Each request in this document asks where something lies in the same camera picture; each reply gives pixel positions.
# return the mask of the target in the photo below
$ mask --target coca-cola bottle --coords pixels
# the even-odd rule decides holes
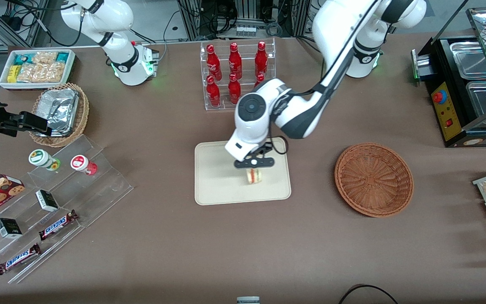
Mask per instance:
[[[212,44],[209,44],[206,50],[208,51],[208,70],[210,75],[213,75],[215,80],[220,81],[222,79],[222,72],[220,71],[219,57],[215,54],[215,48]]]
[[[211,106],[214,108],[220,107],[220,91],[218,85],[215,83],[215,79],[208,75],[206,78],[208,81],[208,86],[206,86],[206,91],[208,92],[208,98],[210,100]]]
[[[230,43],[230,57],[228,58],[230,64],[230,73],[235,73],[238,79],[243,77],[243,64],[241,63],[241,55],[238,51],[238,44]]]
[[[265,79],[265,76],[262,73],[259,73],[258,76],[256,76],[256,83],[254,84],[254,88],[256,88],[257,85],[262,83]]]
[[[254,73],[256,77],[260,73],[266,75],[267,72],[267,53],[266,53],[266,43],[264,41],[258,42],[258,52],[254,58],[255,69]]]
[[[230,83],[228,83],[228,91],[230,92],[230,101],[237,104],[241,96],[241,85],[235,73],[230,74]]]

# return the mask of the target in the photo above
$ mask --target brown wicker basket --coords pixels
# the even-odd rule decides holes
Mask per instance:
[[[84,91],[81,90],[79,86],[73,83],[65,83],[50,88],[50,90],[62,89],[73,89],[80,94],[80,99],[78,100],[78,109],[76,109],[76,118],[73,125],[74,131],[68,137],[41,137],[30,132],[29,135],[37,144],[42,144],[43,146],[49,146],[52,148],[64,147],[75,141],[76,138],[79,138],[79,136],[84,132],[85,125],[87,124],[87,116],[89,115],[89,101],[87,100],[87,96],[85,96]],[[37,98],[37,102],[35,102],[35,105],[33,105],[33,113],[37,111],[39,100],[41,100],[41,96]]]
[[[370,142],[341,154],[335,183],[353,209],[373,217],[399,213],[413,195],[413,177],[405,161],[390,148]]]

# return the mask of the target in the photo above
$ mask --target brown table surface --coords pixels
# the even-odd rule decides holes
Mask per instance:
[[[429,36],[388,37],[372,74],[346,77],[314,133],[289,141],[288,200],[224,206],[194,201],[194,147],[234,129],[233,112],[204,110],[200,44],[171,44],[158,77],[137,87],[114,77],[101,48],[75,49],[85,133],[135,189],[20,284],[0,277],[0,303],[331,304],[358,283],[401,303],[486,303],[486,209],[471,184],[486,176],[486,148],[444,148],[424,85],[409,83],[409,52]],[[319,54],[276,42],[280,79],[299,91],[318,81]],[[38,94],[2,89],[0,100],[28,110]],[[397,216],[363,216],[335,188],[339,154],[367,141],[411,168],[413,199]],[[35,148],[28,133],[0,135],[0,173],[33,169]],[[345,303],[365,301],[388,302],[359,290]]]

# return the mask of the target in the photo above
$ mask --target snickers bar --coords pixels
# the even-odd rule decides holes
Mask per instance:
[[[49,225],[48,228],[44,229],[43,231],[39,232],[40,235],[40,240],[44,241],[46,238],[56,232],[58,232],[61,228],[65,227],[67,224],[70,222],[74,221],[75,219],[78,218],[78,215],[74,211],[70,211],[67,213],[65,216],[63,216],[61,219],[53,223],[52,225]]]
[[[31,256],[40,255],[40,254],[41,254],[41,247],[39,247],[39,245],[37,243],[35,243],[35,245],[33,245],[33,247],[22,252],[21,254],[18,254],[14,258],[8,260],[6,263],[0,264],[0,275],[6,273],[12,267],[24,262],[25,260],[27,260]]]

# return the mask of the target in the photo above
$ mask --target beige tray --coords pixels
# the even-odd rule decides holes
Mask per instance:
[[[234,204],[285,200],[290,197],[288,158],[275,151],[267,157],[275,166],[260,168],[262,181],[250,185],[245,169],[235,169],[234,158],[224,149],[226,141],[204,142],[194,149],[194,199],[200,205]],[[285,144],[280,138],[273,143],[279,151]]]

